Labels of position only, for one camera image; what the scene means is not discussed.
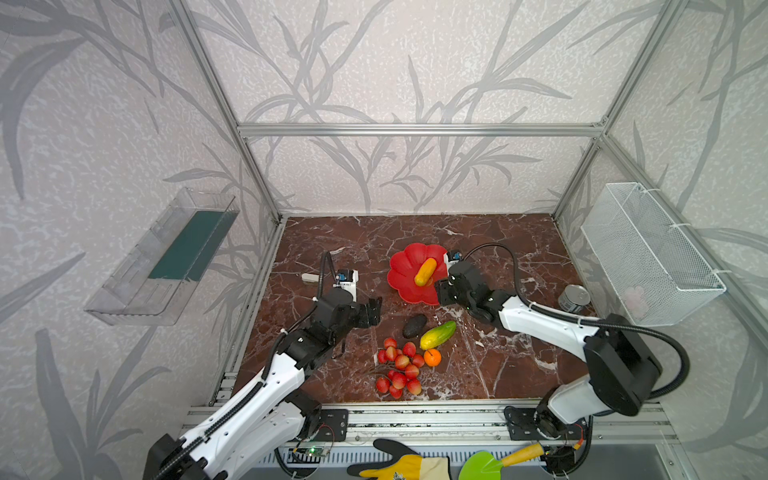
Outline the dark fake avocado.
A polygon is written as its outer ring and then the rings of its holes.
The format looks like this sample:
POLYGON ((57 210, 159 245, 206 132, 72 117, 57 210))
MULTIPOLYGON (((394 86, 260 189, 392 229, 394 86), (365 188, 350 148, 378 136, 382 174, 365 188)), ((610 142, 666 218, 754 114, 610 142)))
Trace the dark fake avocado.
POLYGON ((402 328, 402 336, 406 339, 413 339, 422 334, 427 324, 427 317, 424 314, 417 314, 409 318, 402 328))

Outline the green yellow fake mango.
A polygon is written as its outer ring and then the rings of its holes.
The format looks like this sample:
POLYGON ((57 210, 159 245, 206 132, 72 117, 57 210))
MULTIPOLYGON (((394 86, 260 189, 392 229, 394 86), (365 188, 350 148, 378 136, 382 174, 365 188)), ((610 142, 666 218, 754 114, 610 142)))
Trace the green yellow fake mango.
POLYGON ((436 349, 450 340, 455 334, 457 324, 448 321, 425 332, 420 338, 420 348, 424 351, 436 349))

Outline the red fake lychee bunch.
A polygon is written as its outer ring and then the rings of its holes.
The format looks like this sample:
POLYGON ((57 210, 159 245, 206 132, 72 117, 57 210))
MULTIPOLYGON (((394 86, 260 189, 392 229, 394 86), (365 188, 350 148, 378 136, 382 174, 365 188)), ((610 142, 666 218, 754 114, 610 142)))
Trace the red fake lychee bunch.
POLYGON ((386 338, 376 353, 376 366, 383 368, 375 379, 376 391, 392 399, 401 399, 406 394, 420 396, 423 393, 421 369, 425 365, 414 342, 399 344, 394 338, 386 338))

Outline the orange fake tangerine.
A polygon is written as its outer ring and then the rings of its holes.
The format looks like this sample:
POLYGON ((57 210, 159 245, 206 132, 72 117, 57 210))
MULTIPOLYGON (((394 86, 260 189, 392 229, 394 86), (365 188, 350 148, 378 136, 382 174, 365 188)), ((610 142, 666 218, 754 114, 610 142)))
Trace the orange fake tangerine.
POLYGON ((442 355, 437 349, 429 349, 423 355, 425 364, 429 367, 437 367, 442 361, 442 355))

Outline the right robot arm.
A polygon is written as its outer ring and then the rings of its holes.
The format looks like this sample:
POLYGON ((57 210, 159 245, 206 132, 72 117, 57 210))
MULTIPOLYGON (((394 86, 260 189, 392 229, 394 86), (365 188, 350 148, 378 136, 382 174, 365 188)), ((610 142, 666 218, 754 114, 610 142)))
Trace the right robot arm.
POLYGON ((459 261, 435 284, 442 306, 459 305, 497 329, 526 334, 577 357, 587 374, 554 388, 537 407, 538 428, 553 436, 566 425, 610 411, 637 415, 651 396, 662 368, 640 335, 627 326, 564 320, 552 309, 527 304, 518 295, 492 290, 474 265, 459 261))

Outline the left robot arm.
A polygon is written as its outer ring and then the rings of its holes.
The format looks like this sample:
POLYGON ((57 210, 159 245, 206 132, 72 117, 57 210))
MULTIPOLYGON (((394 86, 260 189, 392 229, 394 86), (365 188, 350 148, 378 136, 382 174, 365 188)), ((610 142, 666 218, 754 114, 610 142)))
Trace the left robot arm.
POLYGON ((262 370, 223 406, 178 439, 150 448, 146 479, 240 479, 284 443, 319 428, 321 405, 301 390, 354 329, 377 326, 382 300, 359 303, 335 286, 273 344, 262 370))

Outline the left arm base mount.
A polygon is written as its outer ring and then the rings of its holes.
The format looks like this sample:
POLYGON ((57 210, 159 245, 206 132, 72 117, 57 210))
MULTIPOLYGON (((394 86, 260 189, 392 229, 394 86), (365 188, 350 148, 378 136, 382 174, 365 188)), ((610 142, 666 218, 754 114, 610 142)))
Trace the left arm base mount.
POLYGON ((315 410, 305 419, 298 436, 301 440, 338 442, 345 441, 349 426, 348 409, 315 410))

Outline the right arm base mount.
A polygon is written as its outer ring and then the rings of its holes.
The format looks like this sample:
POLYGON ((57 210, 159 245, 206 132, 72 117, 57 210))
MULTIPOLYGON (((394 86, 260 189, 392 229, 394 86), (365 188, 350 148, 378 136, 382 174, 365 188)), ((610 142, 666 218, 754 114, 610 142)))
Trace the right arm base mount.
POLYGON ((552 415, 541 414, 536 408, 506 406, 503 416, 510 439, 517 441, 577 443, 584 439, 589 426, 586 419, 564 424, 552 415))

